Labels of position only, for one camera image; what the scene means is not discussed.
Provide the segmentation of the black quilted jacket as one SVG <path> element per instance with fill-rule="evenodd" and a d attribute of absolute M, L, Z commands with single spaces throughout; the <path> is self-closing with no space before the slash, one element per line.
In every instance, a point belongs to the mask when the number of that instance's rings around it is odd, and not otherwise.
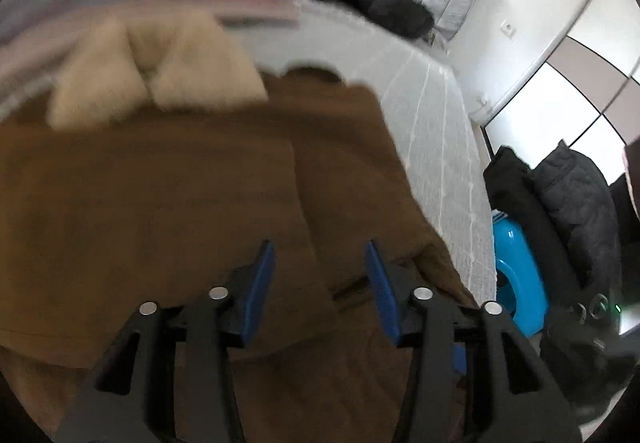
<path fill-rule="evenodd" d="M 550 303 L 622 298 L 616 209 L 590 158 L 561 142 L 532 168 L 503 146 L 484 180 L 491 208 L 521 226 Z"/>

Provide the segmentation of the white wall socket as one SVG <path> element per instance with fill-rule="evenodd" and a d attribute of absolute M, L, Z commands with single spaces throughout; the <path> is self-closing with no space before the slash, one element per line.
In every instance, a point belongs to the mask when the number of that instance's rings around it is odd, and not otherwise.
<path fill-rule="evenodd" d="M 516 27 L 512 25 L 509 21 L 504 21 L 500 27 L 504 36 L 508 38 L 512 38 L 515 35 Z"/>

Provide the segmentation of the brown wool coat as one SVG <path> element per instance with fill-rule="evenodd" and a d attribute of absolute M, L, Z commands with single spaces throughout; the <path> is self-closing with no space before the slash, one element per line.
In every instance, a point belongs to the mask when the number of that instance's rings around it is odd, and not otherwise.
<path fill-rule="evenodd" d="M 251 442 L 386 442 L 409 354 L 384 338 L 363 255 L 384 255 L 470 305 L 449 250 L 414 200 L 378 98 L 334 73 L 266 76 L 236 112 L 196 98 L 216 80 L 180 62 L 160 103 L 107 127 L 51 124 L 51 107 L 160 69 L 163 41 L 117 22 L 71 56 L 63 85 L 1 127 L 1 371 L 47 437 L 141 302 L 183 305 L 263 241 L 277 267 L 258 337 L 233 374 Z"/>

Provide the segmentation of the grey checked bed sheet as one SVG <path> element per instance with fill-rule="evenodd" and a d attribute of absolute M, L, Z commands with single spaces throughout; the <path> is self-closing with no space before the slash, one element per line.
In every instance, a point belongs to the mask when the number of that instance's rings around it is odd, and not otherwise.
<path fill-rule="evenodd" d="M 324 67 L 378 96 L 424 216 L 444 239 L 476 301 L 494 299 L 491 208 L 452 67 L 347 10 L 312 0 L 298 0 L 297 10 L 294 23 L 250 24 L 233 33 L 263 70 Z"/>

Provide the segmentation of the stack of folded quilts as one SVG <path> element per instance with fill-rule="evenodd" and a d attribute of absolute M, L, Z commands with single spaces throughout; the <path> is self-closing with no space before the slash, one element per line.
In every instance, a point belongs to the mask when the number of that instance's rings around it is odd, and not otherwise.
<path fill-rule="evenodd" d="M 222 26 L 297 18 L 297 0 L 1 0 L 1 113 L 38 96 L 55 129 L 156 103 L 262 102 L 256 67 Z"/>

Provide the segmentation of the white sliding wardrobe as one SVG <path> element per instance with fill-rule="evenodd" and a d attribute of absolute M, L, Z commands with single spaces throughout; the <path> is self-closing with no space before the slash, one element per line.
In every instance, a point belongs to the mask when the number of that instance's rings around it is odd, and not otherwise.
<path fill-rule="evenodd" d="M 490 156 L 507 146 L 532 168 L 563 142 L 617 180 L 639 137 L 637 0 L 587 0 L 483 136 Z"/>

